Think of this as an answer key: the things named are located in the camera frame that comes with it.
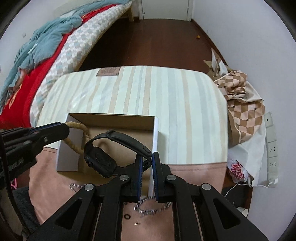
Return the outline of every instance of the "rope handle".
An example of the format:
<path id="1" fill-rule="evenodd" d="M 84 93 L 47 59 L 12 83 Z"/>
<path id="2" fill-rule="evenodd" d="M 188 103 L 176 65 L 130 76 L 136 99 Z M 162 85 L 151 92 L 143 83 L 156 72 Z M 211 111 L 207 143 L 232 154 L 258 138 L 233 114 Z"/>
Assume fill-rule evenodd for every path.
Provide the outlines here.
<path id="1" fill-rule="evenodd" d="M 89 129 L 81 123 L 77 123 L 77 122 L 73 122 L 73 121 L 68 121 L 65 123 L 69 128 L 74 128 L 74 129 L 80 129 L 83 130 L 83 134 L 85 135 L 86 138 L 89 138 Z M 76 153 L 78 153 L 79 155 L 84 155 L 84 151 L 76 146 L 75 144 L 73 144 L 73 142 L 70 140 L 70 138 L 66 138 L 63 140 L 73 151 L 75 151 Z"/>

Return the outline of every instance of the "pink surface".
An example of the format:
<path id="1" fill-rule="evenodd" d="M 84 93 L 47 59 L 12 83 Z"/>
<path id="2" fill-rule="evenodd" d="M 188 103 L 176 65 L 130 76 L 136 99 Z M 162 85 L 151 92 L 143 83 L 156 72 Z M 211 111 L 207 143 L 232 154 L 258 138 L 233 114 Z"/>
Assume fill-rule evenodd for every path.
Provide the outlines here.
<path id="1" fill-rule="evenodd" d="M 44 148 L 36 157 L 37 164 L 30 169 L 29 195 L 40 223 L 44 223 L 54 214 L 74 192 L 69 189 L 70 183 L 75 180 L 65 177 L 55 169 L 57 150 Z M 183 178 L 188 183 L 201 185 L 210 183 L 219 192 L 222 190 L 226 163 L 199 164 L 199 165 L 170 165 L 173 174 Z M 143 204 L 143 208 L 151 209 L 162 205 L 150 200 Z M 131 219 L 123 219 L 122 241 L 130 240 L 174 240 L 173 214 L 168 209 L 155 216 L 141 218 L 134 211 L 134 204 L 124 206 L 123 214 L 129 214 Z"/>

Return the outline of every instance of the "white cable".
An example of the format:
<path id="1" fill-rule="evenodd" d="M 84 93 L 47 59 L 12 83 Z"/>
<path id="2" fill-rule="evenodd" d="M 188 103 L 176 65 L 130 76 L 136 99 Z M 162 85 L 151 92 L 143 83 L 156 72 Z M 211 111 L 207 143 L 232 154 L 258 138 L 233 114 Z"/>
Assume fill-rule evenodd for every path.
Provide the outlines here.
<path id="1" fill-rule="evenodd" d="M 270 184 L 272 184 L 272 182 L 269 182 L 269 184 L 268 184 L 267 186 L 264 186 L 264 185 L 254 185 L 254 186 L 253 186 L 253 185 L 251 185 L 251 187 L 265 187 L 265 188 L 268 188 Z M 239 185 L 239 186 L 246 186 L 246 185 L 249 185 L 249 184 L 239 184 L 239 183 L 235 184 L 234 187 L 232 187 L 232 188 L 230 188 L 230 189 L 228 190 L 228 192 L 226 193 L 226 195 L 225 195 L 224 197 L 226 197 L 227 194 L 229 193 L 229 191 L 230 191 L 231 189 L 234 189 L 237 185 Z"/>

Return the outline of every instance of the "checkered cloth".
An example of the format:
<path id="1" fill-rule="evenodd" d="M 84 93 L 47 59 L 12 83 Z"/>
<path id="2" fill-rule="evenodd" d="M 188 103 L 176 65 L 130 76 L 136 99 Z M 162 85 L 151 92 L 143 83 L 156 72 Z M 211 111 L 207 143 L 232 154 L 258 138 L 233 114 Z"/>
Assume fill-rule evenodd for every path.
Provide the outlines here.
<path id="1" fill-rule="evenodd" d="M 125 5 L 117 5 L 98 13 L 68 37 L 61 53 L 45 76 L 32 101 L 30 108 L 31 126 L 36 126 L 47 94 L 56 80 L 65 74 L 78 70 L 77 68 L 80 67 L 81 61 L 88 55 L 97 40 L 130 8 L 131 4 L 132 2 L 130 1 Z"/>
<path id="2" fill-rule="evenodd" d="M 259 129 L 265 112 L 263 100 L 246 79 L 243 72 L 231 71 L 214 81 L 227 100 L 231 145 L 250 139 Z"/>

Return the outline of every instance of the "red blanket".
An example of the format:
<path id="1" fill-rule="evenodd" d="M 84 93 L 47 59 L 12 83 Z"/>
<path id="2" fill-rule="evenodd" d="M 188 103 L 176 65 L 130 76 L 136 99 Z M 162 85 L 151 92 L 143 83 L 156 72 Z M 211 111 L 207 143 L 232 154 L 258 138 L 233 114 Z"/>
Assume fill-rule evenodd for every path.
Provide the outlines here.
<path id="1" fill-rule="evenodd" d="M 103 12 L 117 4 L 108 5 L 102 7 L 98 10 L 92 11 L 84 16 L 82 16 L 82 23 L 85 23 L 96 14 Z M 31 127 L 30 124 L 30 107 L 35 94 L 41 85 L 46 74 L 50 70 L 51 66 L 59 56 L 67 38 L 73 33 L 70 32 L 63 36 L 61 43 L 56 49 L 53 56 L 43 63 L 41 63 L 37 68 L 32 70 L 25 78 L 21 84 L 19 90 L 13 94 L 9 100 L 5 103 L 2 114 L 0 115 L 0 128 L 1 129 L 11 129 L 15 127 Z"/>

